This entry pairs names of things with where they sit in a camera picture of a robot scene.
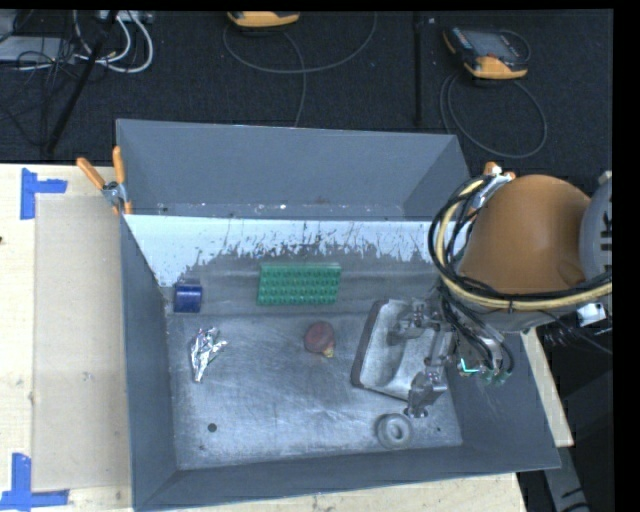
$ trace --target blue block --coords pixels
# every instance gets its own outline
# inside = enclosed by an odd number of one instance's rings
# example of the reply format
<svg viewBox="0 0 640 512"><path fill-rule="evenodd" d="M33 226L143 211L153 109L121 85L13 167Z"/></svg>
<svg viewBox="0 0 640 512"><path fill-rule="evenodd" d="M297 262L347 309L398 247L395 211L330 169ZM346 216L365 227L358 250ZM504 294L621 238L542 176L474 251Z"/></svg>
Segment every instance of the blue block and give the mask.
<svg viewBox="0 0 640 512"><path fill-rule="evenodd" d="M201 305L201 285L191 283L176 284L173 297L174 313L199 313Z"/></svg>

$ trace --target metal ring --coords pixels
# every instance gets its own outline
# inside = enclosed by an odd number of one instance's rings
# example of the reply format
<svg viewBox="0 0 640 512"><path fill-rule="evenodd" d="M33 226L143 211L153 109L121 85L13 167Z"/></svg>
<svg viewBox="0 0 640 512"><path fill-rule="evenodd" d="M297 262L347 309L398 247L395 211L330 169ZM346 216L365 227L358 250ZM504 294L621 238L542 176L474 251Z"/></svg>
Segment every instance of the metal ring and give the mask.
<svg viewBox="0 0 640 512"><path fill-rule="evenodd" d="M376 424L380 444L388 450L406 448L413 437L413 426L404 414L385 414Z"/></svg>

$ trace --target bin floor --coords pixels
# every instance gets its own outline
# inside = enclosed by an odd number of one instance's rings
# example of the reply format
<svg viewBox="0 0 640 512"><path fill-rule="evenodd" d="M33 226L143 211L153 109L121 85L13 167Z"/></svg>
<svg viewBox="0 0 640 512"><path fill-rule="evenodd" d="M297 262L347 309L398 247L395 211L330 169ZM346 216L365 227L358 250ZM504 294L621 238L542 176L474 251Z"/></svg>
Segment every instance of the bin floor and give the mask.
<svg viewBox="0 0 640 512"><path fill-rule="evenodd" d="M398 400L354 387L351 366L367 313L209 316L168 314L174 442L180 469L203 469L290 458L385 449L375 435ZM331 322L333 358L307 352L304 334ZM216 326L229 345L193 380L190 340ZM451 393L414 419L409 449L462 444Z"/></svg>

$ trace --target black floor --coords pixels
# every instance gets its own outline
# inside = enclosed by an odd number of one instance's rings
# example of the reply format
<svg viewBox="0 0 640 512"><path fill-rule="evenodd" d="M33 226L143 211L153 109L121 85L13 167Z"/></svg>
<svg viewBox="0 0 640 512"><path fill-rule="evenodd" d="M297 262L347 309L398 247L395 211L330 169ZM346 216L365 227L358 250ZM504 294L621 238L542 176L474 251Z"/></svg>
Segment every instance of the black floor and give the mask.
<svg viewBox="0 0 640 512"><path fill-rule="evenodd" d="M93 14L78 16L90 45L105 27ZM69 11L24 10L21 16L20 34L69 39L72 33ZM443 43L442 31L451 25L522 36L531 49L529 72L519 82L524 88L478 87L461 74L446 94L445 81L462 69ZM151 66L137 74L97 66L66 124L60 121L84 63L63 59L33 72L0 64L0 162L73 163L85 156L110 164L114 121L136 118L434 133L448 126L459 135L472 174L495 160L519 175L567 179L587 194L612 168L611 9L422 11L418 17L411 11L303 12L297 24L268 37L228 26L223 11L155 11L147 25ZM124 44L114 26L104 48L118 51ZM135 62L123 59L123 65L140 65L148 55L139 32L133 45ZM309 72L298 72L302 67ZM611 358L580 351L579 344L548 347L562 397L612 367ZM591 509L612 510L613 464L602 462L613 457L612 419L577 438L574 460ZM536 501L544 499L544 485L535 478L522 479L530 509L552 510Z"/></svg>

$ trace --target white cable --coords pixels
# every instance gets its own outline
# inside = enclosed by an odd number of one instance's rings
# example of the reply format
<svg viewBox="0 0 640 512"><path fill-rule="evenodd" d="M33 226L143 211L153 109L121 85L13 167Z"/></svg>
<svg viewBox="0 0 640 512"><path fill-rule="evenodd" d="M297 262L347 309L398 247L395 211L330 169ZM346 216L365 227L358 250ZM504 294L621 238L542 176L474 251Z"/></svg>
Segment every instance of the white cable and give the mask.
<svg viewBox="0 0 640 512"><path fill-rule="evenodd" d="M133 17L133 22L138 26L140 32L144 35L145 41L147 42L147 48L149 54L147 55L147 60L137 68L119 68L117 66L111 66L108 62L98 62L98 64L102 66L108 67L112 71L117 71L118 73L140 73L151 66L153 62L153 40L151 39L151 35L149 31L145 28L145 26L140 22L138 18Z"/></svg>
<svg viewBox="0 0 640 512"><path fill-rule="evenodd" d="M53 64L36 64L35 66L20 66L15 68L18 71L35 71L36 69L47 69L53 66Z"/></svg>
<svg viewBox="0 0 640 512"><path fill-rule="evenodd" d="M122 58L124 58L130 51L131 51L131 34L129 33L129 30L127 29L126 25L124 24L124 22L122 21L120 15L118 14L118 16L116 16L116 21L120 24L122 30L125 33L125 37L127 39L127 44L126 44L126 48L123 50L122 53L120 53L120 55L117 55L116 57L113 58L109 58L109 57L101 57L99 59L96 60L96 64L99 64L101 66L105 66L106 68L112 70L112 71L116 71L117 73L140 73L144 70L146 70L150 65L151 62L153 61L153 40L151 39L151 35L149 34L149 31L145 28L145 26L140 22L140 20L135 17L135 16L131 16L131 19L133 20L133 22L136 24L136 26L140 29L140 31L142 32L145 41L147 43L147 48L148 48L148 55L147 55L147 59L145 60L145 62L138 66L137 68L123 68L123 67L118 67L118 66L113 66L112 63L116 62ZM76 32L76 35L78 36L78 38L80 39L80 42L82 43L82 46L84 47L85 51L87 51L89 54L91 54L91 48L89 47L89 45L85 42L85 40L82 38L82 33L80 31L80 25L78 24L78 11L76 9L73 10L73 26ZM83 60L89 60L89 57L87 57L86 55L81 55L81 54L77 54L75 55L76 57L83 59Z"/></svg>

